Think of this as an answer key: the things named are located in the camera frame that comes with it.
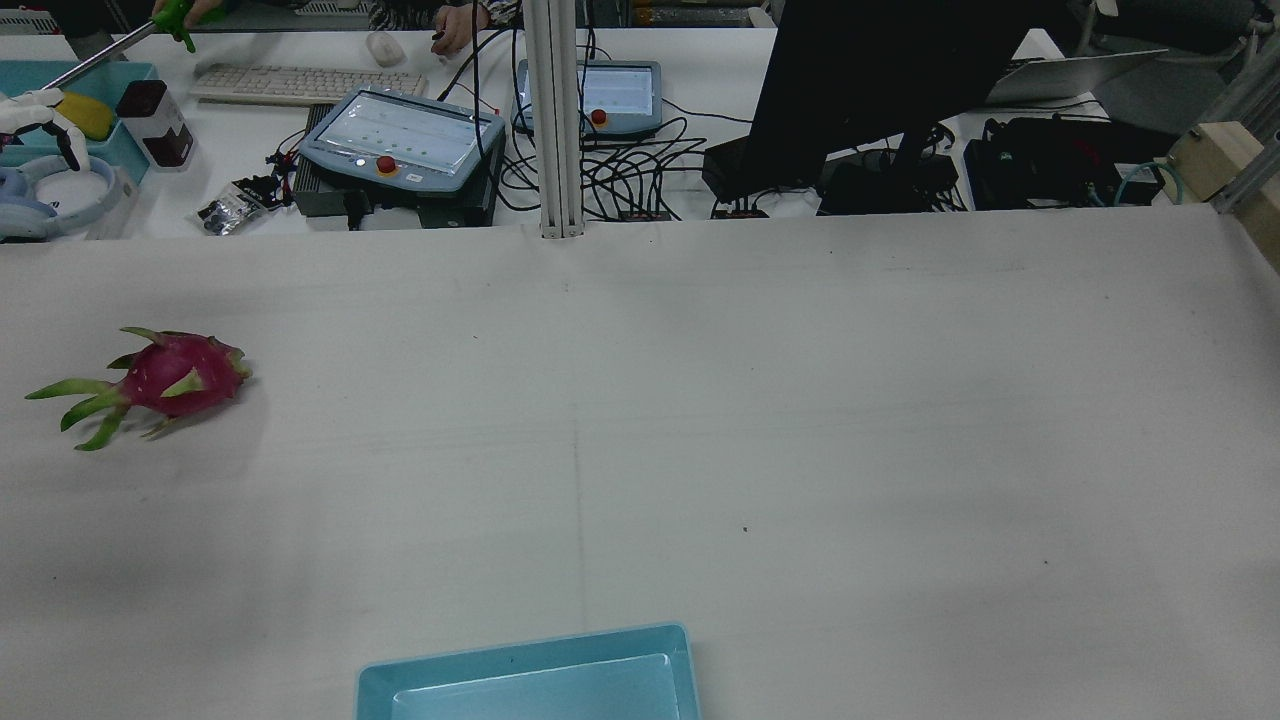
blue headphones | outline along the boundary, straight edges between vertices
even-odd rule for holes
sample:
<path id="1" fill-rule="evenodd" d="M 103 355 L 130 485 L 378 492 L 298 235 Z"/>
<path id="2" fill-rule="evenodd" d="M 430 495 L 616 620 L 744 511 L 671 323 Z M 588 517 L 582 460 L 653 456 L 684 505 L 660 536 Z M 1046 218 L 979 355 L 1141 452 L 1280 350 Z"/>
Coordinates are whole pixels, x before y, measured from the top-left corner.
<path id="1" fill-rule="evenodd" d="M 36 200 L 36 186 L 49 176 L 69 170 L 65 159 L 49 155 L 19 168 L 0 168 L 0 240 L 13 237 L 38 241 L 56 237 L 105 215 L 120 201 L 123 183 L 105 160 L 90 158 L 88 168 L 106 179 L 106 192 L 87 208 L 61 215 L 52 206 Z"/>

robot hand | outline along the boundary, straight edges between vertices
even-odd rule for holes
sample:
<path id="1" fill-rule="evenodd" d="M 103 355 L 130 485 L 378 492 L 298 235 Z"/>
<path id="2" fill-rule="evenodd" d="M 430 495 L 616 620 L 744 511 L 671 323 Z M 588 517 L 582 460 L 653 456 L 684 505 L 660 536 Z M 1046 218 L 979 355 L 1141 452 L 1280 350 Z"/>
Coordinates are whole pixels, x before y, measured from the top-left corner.
<path id="1" fill-rule="evenodd" d="M 33 90 L 17 97 L 0 95 L 0 135 L 22 135 L 38 128 L 58 140 L 58 149 L 73 170 L 88 170 L 88 146 L 84 133 L 64 118 L 55 105 L 63 101 L 61 90 Z"/>

pink dragon fruit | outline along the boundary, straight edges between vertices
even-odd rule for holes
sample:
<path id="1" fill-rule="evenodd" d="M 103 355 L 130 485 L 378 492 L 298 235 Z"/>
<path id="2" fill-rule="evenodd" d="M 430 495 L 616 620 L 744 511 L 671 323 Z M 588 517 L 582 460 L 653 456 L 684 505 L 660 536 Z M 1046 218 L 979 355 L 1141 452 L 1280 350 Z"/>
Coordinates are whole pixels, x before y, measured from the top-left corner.
<path id="1" fill-rule="evenodd" d="M 244 352 L 212 337 L 192 333 L 120 328 L 151 341 L 141 351 L 118 357 L 108 368 L 128 370 L 120 382 L 68 378 L 37 389 L 27 400 L 63 395 L 92 395 L 63 415 L 63 430 L 101 410 L 110 410 L 88 442 L 76 450 L 99 450 L 120 427 L 129 407 L 141 405 L 165 415 L 147 436 L 163 430 L 178 418 L 191 415 L 236 396 L 250 377 Z"/>

light blue plastic tray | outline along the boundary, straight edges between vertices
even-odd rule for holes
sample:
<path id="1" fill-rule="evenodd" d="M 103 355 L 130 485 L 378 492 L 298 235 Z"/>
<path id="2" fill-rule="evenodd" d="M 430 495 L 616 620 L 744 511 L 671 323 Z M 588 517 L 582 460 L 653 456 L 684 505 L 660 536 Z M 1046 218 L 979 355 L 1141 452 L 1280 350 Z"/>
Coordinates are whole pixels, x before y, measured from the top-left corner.
<path id="1" fill-rule="evenodd" d="M 366 666 L 356 720 L 701 720 L 684 625 Z"/>
<path id="2" fill-rule="evenodd" d="M 0 60 L 0 92 L 14 96 L 28 90 L 37 90 L 46 82 L 76 67 L 76 63 L 61 60 Z M 113 111 L 124 95 L 124 88 L 136 79 L 155 79 L 156 68 L 151 63 L 104 63 L 93 72 L 67 86 L 65 90 L 88 95 L 106 104 Z M 58 154 L 58 141 L 44 131 L 32 131 L 22 136 L 22 145 L 10 145 L 0 152 L 0 165 L 17 167 Z M 124 129 L 124 123 L 116 122 L 106 140 L 88 141 L 88 154 L 101 158 L 108 164 L 124 168 L 133 182 L 142 182 L 146 174 L 146 155 Z"/>

laptop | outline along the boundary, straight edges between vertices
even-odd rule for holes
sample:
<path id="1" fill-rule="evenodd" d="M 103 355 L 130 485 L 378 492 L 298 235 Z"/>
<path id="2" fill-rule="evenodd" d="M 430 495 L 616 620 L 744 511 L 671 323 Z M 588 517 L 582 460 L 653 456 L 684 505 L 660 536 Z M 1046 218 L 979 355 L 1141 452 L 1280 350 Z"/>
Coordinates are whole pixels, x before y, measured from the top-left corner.
<path id="1" fill-rule="evenodd" d="M 1061 100 L 1093 92 L 1102 83 L 1146 65 L 1167 50 L 1117 53 L 1046 60 L 1012 60 L 1009 74 L 987 95 L 988 106 L 1037 100 Z"/>

